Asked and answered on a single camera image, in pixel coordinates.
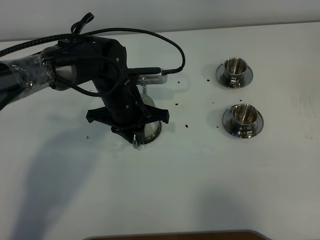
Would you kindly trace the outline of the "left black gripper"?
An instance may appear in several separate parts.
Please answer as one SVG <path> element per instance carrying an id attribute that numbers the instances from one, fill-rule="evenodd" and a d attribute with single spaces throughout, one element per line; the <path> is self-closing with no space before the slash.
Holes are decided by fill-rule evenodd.
<path id="1" fill-rule="evenodd" d="M 89 110 L 86 119 L 111 126 L 114 134 L 131 144 L 134 137 L 139 144 L 144 143 L 145 124 L 169 122 L 169 111 L 144 104 L 136 83 L 128 76 L 122 77 L 116 89 L 101 99 L 104 107 Z"/>

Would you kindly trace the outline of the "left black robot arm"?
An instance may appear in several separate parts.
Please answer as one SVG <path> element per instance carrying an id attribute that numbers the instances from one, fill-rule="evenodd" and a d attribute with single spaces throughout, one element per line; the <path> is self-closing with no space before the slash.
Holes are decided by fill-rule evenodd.
<path id="1" fill-rule="evenodd" d="M 37 54 L 0 63 L 0 106 L 48 87 L 73 89 L 104 104 L 87 112 L 88 122 L 110 126 L 131 144 L 147 144 L 170 115 L 139 92 L 137 84 L 142 77 L 161 74 L 158 67 L 128 68 L 126 48 L 115 39 L 61 39 Z"/>

